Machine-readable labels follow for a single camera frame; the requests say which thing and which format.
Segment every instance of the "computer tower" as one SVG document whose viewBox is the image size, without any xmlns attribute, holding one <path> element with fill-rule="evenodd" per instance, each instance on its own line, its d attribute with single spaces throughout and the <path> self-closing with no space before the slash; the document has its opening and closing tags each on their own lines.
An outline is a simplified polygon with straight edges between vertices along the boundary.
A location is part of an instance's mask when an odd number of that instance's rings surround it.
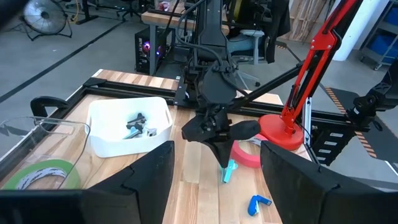
<svg viewBox="0 0 398 224">
<path fill-rule="evenodd" d="M 169 47 L 167 46 L 167 36 L 171 29 L 163 34 L 164 29 L 156 30 L 156 41 L 157 43 L 153 45 L 149 40 L 149 27 L 136 33 L 136 71 L 140 73 L 149 74 L 150 65 L 150 51 L 156 50 L 156 70 L 159 68 L 160 64 L 163 62 Z"/>
</svg>

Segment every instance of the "workbench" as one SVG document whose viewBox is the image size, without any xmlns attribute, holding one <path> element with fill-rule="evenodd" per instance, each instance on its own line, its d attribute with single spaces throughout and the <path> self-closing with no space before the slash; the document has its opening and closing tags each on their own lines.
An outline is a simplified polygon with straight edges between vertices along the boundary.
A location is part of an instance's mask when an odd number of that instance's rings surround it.
<svg viewBox="0 0 398 224">
<path fill-rule="evenodd" d="M 183 13 L 185 8 L 184 8 L 184 4 L 185 1 L 180 1 L 180 3 L 178 4 L 178 6 L 175 8 L 175 13 Z M 169 7 L 169 12 L 172 12 L 172 9 L 174 7 L 174 2 L 170 3 L 170 7 Z M 148 24 L 149 25 L 149 42 L 150 43 L 156 43 L 156 28 L 159 27 L 166 27 L 167 23 L 169 22 L 170 16 L 167 15 L 162 15 L 162 14 L 158 14 L 158 13 L 153 13 L 153 12 L 144 12 L 141 15 L 141 20 L 143 21 L 143 23 Z M 178 20 L 180 18 L 177 16 L 173 16 L 171 22 L 170 22 L 170 28 L 173 28 L 172 31 L 172 45 L 174 45 L 175 42 L 175 29 L 178 26 Z M 226 21 L 226 14 L 225 11 L 223 10 L 223 20 Z M 185 20 L 183 20 L 182 25 L 181 25 L 181 30 L 183 30 L 185 27 Z M 192 31 L 195 28 L 195 21 L 193 20 L 187 20 L 187 30 L 188 31 Z M 223 31 L 223 33 L 225 35 L 229 34 L 229 27 L 227 25 L 222 25 L 221 29 Z M 150 60 L 150 64 L 149 64 L 149 75 L 154 75 L 155 71 L 156 71 L 156 65 L 155 65 L 155 50 L 151 50 L 150 51 L 150 55 L 149 55 L 149 60 Z"/>
<path fill-rule="evenodd" d="M 110 70 L 99 70 L 94 74 L 94 77 L 119 83 L 132 83 L 167 90 L 176 90 L 178 88 L 178 80 Z M 65 120 L 85 123 L 90 103 L 102 99 L 111 99 L 111 97 L 85 95 L 65 115 Z M 274 94 L 262 95 L 256 101 L 282 104 L 279 96 Z M 222 184 L 220 180 L 220 166 L 210 149 L 203 144 L 187 142 L 182 139 L 181 127 L 195 115 L 195 112 L 177 106 L 169 106 L 169 109 L 174 120 L 170 140 L 175 141 L 175 165 L 163 223 L 281 223 L 274 203 L 271 206 L 261 205 L 261 211 L 254 217 L 248 215 L 248 204 L 253 195 L 259 194 L 272 199 L 264 181 L 262 170 L 239 165 L 234 170 L 230 182 Z M 229 118 L 233 120 L 233 123 L 257 119 L 236 114 L 230 114 Z M 84 177 L 81 179 L 81 188 L 84 189 L 117 173 L 144 155 L 133 154 L 107 159 L 99 158 L 93 153 L 90 144 L 84 145 L 84 139 L 83 137 L 76 137 L 72 141 L 62 142 L 60 140 L 57 142 L 56 139 L 45 138 L 29 155 L 37 153 L 45 154 L 49 157 L 57 156 L 69 159 L 75 157 L 78 159 L 77 164 L 82 161 L 84 169 L 78 169 L 78 172 L 79 176 Z M 84 146 L 84 153 L 81 156 L 80 153 L 75 152 L 78 148 Z M 259 154 L 259 147 L 253 144 L 241 142 L 240 146 L 248 153 Z M 310 156 L 303 145 L 293 153 L 310 160 Z M 25 167 L 27 164 L 33 162 L 35 161 L 32 161 L 32 157 L 30 157 L 29 161 L 26 158 L 23 159 L 0 182 L 0 186 L 21 167 Z M 52 185 L 51 181 L 57 181 L 57 178 L 59 177 L 54 177 L 54 179 L 46 177 L 46 182 L 38 180 L 35 187 L 39 189 L 46 188 Z"/>
</svg>

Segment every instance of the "gray floor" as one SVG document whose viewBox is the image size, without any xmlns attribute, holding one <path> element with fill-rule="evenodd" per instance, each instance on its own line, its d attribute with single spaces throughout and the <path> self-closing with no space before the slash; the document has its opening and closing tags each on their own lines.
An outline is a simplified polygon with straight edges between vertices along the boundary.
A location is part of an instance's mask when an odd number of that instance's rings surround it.
<svg viewBox="0 0 398 224">
<path fill-rule="evenodd" d="M 98 18 L 80 26 L 72 25 L 73 38 L 71 39 L 52 36 L 41 37 L 31 42 L 25 34 L 20 32 L 0 34 L 0 71 L 2 71 L 0 95 L 45 70 L 120 22 L 115 20 L 114 12 L 94 11 L 94 13 L 111 19 Z M 100 68 L 134 73 L 134 34 L 145 27 L 146 25 L 138 23 L 137 19 L 127 21 L 117 27 L 42 78 L 2 102 L 0 104 L 0 120 L 31 115 L 29 102 L 36 96 L 68 97 Z M 305 58 L 308 51 L 307 45 L 288 42 L 288 46 L 300 58 Z M 258 77 L 261 83 L 265 83 L 297 63 L 297 60 L 284 49 L 276 50 L 275 60 L 276 63 L 272 64 L 241 65 L 241 70 Z M 358 54 L 353 52 L 345 62 L 332 62 L 322 80 L 322 84 L 364 95 L 381 80 L 385 71 L 386 68 L 377 72 L 373 71 L 371 65 L 359 62 Z M 164 65 L 157 75 L 175 78 L 180 75 L 179 65 Z M 292 80 L 285 83 L 271 92 L 279 94 L 282 101 L 285 101 L 293 82 Z M 313 109 L 338 112 L 334 103 L 321 88 L 318 88 L 313 97 Z M 394 133 L 398 134 L 398 118 L 395 114 L 397 114 L 397 109 L 378 115 Z M 0 155 L 6 151 L 6 147 L 0 149 Z M 351 140 L 330 168 L 344 175 L 360 178 L 360 181 L 375 187 L 398 190 L 395 185 L 380 187 L 378 186 L 379 182 L 367 180 L 398 184 L 398 176 L 392 169 L 384 161 L 369 157 L 356 138 Z"/>
</svg>

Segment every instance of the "wooden table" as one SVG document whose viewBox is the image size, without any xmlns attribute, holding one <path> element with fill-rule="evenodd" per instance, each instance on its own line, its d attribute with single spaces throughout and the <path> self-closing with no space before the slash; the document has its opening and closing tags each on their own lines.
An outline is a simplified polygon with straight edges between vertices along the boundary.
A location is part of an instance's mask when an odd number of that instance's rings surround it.
<svg viewBox="0 0 398 224">
<path fill-rule="evenodd" d="M 172 90 L 177 89 L 178 84 L 176 80 L 109 70 L 99 70 L 95 76 L 114 82 L 133 83 Z M 65 119 L 85 123 L 88 106 L 91 102 L 100 99 L 108 98 L 86 95 Z M 282 104 L 279 96 L 273 94 L 265 94 L 256 101 Z M 200 143 L 187 142 L 182 139 L 181 127 L 195 115 L 194 111 L 176 106 L 169 106 L 169 109 L 174 119 L 170 139 L 175 141 L 175 167 L 163 223 L 281 223 L 274 203 L 269 207 L 260 206 L 261 211 L 255 217 L 248 215 L 248 203 L 253 195 L 259 194 L 272 199 L 264 181 L 262 170 L 240 165 L 233 172 L 230 182 L 222 184 L 220 181 L 220 167 L 210 149 Z M 235 114 L 230 114 L 229 118 L 234 123 L 257 119 Z M 84 147 L 84 131 L 78 131 L 80 134 L 74 139 L 60 139 L 60 137 L 55 136 L 43 140 L 28 156 L 29 159 L 22 161 L 0 182 L 0 186 L 19 168 L 43 159 L 56 157 L 68 159 L 69 161 L 78 159 L 76 168 L 81 178 L 81 187 L 88 188 L 117 173 L 144 155 L 135 154 L 102 159 L 94 154 L 89 143 L 80 155 L 80 152 L 76 151 Z M 259 154 L 259 148 L 253 144 L 243 142 L 240 146 L 246 152 Z M 310 160 L 303 146 L 294 153 Z M 34 155 L 46 155 L 46 158 Z M 59 177 L 52 178 L 46 177 L 37 180 L 34 183 L 34 188 L 51 187 L 54 182 L 60 181 Z"/>
<path fill-rule="evenodd" d="M 184 8 L 185 1 L 180 1 L 178 4 L 177 8 L 175 9 L 176 13 L 181 14 L 185 8 Z M 169 12 L 172 11 L 174 4 L 170 4 L 169 7 Z M 158 13 L 153 13 L 153 12 L 145 12 L 141 15 L 141 20 L 143 23 L 149 25 L 149 42 L 150 43 L 156 43 L 156 28 L 159 27 L 166 27 L 167 23 L 169 22 L 170 16 L 166 15 L 161 15 Z M 177 28 L 178 26 L 178 20 L 179 17 L 173 17 L 171 22 L 170 22 L 170 28 Z M 225 11 L 223 10 L 223 20 L 226 21 L 226 14 Z M 185 20 L 183 21 L 183 25 L 181 26 L 181 30 L 183 30 L 185 25 Z M 193 20 L 187 20 L 187 30 L 193 30 L 195 28 L 195 22 Z M 221 25 L 221 29 L 224 33 L 224 35 L 229 34 L 229 27 L 227 25 Z M 175 31 L 173 30 L 173 37 L 172 37 L 172 45 L 174 44 L 175 41 Z M 156 70 L 156 65 L 155 63 L 155 51 L 151 50 L 150 55 L 149 55 L 149 60 L 150 60 L 150 65 L 149 65 L 149 75 L 154 75 L 155 70 Z"/>
</svg>

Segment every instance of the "black chair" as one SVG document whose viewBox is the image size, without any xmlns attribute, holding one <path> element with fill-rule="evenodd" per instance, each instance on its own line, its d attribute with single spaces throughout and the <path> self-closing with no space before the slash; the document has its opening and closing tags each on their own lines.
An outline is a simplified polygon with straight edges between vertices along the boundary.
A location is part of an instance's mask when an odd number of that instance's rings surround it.
<svg viewBox="0 0 398 224">
<path fill-rule="evenodd" d="M 117 15 L 118 17 L 120 16 L 120 15 L 119 15 L 120 12 L 124 12 L 124 14 L 123 14 L 123 16 L 122 16 L 123 21 L 126 21 L 126 19 L 124 18 L 124 16 L 126 16 L 127 14 L 130 14 L 130 17 L 132 17 L 132 15 L 135 14 L 136 16 L 138 16 L 139 18 L 141 18 L 141 15 L 140 15 L 135 9 L 132 8 L 132 2 L 135 1 L 135 0 L 121 0 L 121 1 L 127 2 L 127 3 L 129 4 L 129 7 L 128 7 L 128 8 L 123 8 L 123 9 L 117 11 L 117 12 L 116 12 L 116 15 Z"/>
</svg>

